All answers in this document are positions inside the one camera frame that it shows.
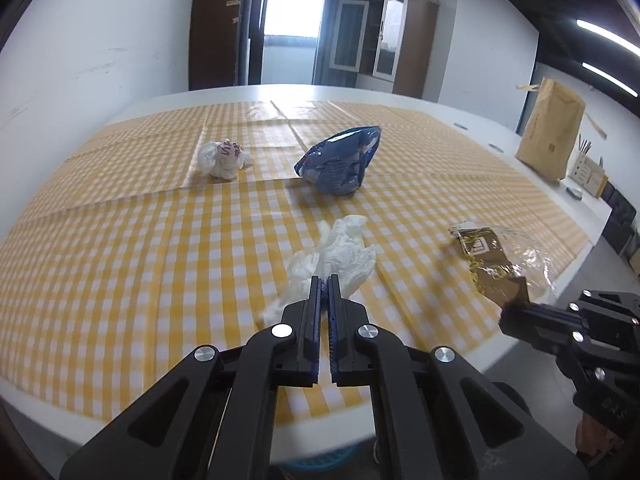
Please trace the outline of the person's right hand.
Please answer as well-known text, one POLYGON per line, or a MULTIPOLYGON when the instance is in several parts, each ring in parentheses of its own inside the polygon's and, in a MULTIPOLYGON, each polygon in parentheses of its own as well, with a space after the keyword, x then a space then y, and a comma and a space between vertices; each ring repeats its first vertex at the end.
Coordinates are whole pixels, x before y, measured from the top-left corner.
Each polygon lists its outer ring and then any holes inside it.
POLYGON ((597 419, 582 413, 575 434, 576 455, 586 465, 612 455, 623 463, 636 462, 639 453, 639 423, 627 437, 620 437, 597 419))

